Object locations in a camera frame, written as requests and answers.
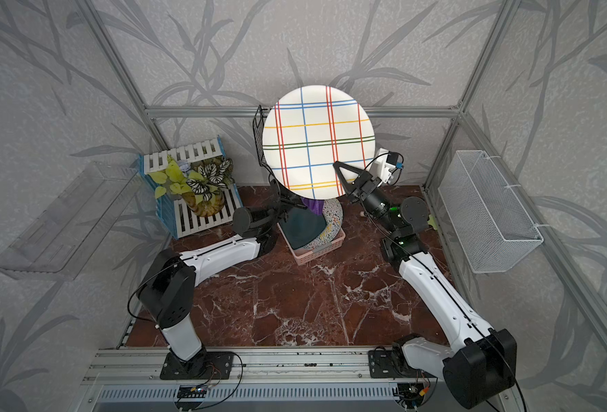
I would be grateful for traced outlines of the colourful squiggle pattern plate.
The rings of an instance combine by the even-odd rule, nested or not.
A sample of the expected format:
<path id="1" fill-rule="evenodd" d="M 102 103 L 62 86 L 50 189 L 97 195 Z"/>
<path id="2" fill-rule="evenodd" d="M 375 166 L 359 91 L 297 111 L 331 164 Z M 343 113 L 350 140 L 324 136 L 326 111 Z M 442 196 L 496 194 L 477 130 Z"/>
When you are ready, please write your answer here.
<path id="1" fill-rule="evenodd" d="M 303 247 L 306 251 L 331 243 L 339 234 L 343 223 L 344 212 L 342 205 L 337 198 L 324 201 L 322 216 L 324 217 L 327 226 L 314 240 Z"/>

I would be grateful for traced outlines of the teal square plate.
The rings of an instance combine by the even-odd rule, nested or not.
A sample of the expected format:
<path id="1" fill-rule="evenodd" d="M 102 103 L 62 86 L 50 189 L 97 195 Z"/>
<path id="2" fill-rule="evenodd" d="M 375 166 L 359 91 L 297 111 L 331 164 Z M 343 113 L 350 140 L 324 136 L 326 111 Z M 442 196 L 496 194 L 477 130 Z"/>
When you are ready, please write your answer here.
<path id="1" fill-rule="evenodd" d="M 326 228 L 324 216 L 316 215 L 310 209 L 291 209 L 279 221 L 286 240 L 294 250 L 306 247 Z"/>

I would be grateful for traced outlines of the white plaid striped round plate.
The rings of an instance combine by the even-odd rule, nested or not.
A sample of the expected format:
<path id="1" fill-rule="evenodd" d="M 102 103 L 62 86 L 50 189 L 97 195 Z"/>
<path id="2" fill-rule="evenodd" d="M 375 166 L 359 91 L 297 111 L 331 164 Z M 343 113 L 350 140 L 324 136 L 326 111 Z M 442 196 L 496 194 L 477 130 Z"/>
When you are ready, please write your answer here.
<path id="1" fill-rule="evenodd" d="M 324 85 L 304 86 L 280 98 L 264 121 L 261 145 L 284 188 L 317 200 L 345 193 L 334 163 L 364 169 L 376 152 L 374 127 L 363 107 Z"/>

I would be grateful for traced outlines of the purple microfiber cloth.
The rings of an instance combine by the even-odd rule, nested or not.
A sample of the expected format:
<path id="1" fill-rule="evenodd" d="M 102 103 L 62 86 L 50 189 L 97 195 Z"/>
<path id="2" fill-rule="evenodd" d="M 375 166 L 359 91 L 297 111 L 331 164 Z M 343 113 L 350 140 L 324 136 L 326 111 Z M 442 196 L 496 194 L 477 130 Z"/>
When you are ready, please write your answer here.
<path id="1" fill-rule="evenodd" d="M 322 216 L 325 201 L 323 199 L 311 199 L 301 197 L 302 203 L 315 215 Z"/>

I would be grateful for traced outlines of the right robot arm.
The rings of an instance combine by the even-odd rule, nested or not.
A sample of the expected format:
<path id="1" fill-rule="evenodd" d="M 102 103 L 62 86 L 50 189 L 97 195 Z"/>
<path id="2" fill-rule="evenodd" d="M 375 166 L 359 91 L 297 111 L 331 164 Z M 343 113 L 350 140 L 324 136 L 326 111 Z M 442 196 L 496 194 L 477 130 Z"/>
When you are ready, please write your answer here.
<path id="1" fill-rule="evenodd" d="M 516 379 L 517 343 L 512 334 L 497 331 L 463 299 L 418 235 L 430 227 L 429 211 L 419 197 L 393 205 L 368 170 L 336 161 L 334 171 L 347 197 L 363 207 L 383 233 L 383 258 L 418 293 L 442 328 L 446 346 L 421 336 L 399 340 L 392 352 L 404 370 L 441 378 L 454 399 L 469 410 L 520 385 Z"/>

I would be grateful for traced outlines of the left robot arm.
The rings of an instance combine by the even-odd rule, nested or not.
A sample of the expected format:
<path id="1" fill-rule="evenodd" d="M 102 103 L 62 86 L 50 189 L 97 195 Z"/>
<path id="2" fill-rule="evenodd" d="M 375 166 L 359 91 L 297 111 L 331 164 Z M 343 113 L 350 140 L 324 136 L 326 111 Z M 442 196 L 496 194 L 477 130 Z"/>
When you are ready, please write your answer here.
<path id="1" fill-rule="evenodd" d="M 149 316 L 143 320 L 153 322 L 167 343 L 160 379 L 229 379 L 237 356 L 207 351 L 190 315 L 195 290 L 211 276 L 268 254 L 277 241 L 276 224 L 288 212 L 304 207 L 294 195 L 278 195 L 265 206 L 237 209 L 235 235 L 229 239 L 188 252 L 159 252 L 130 298 L 147 309 Z"/>

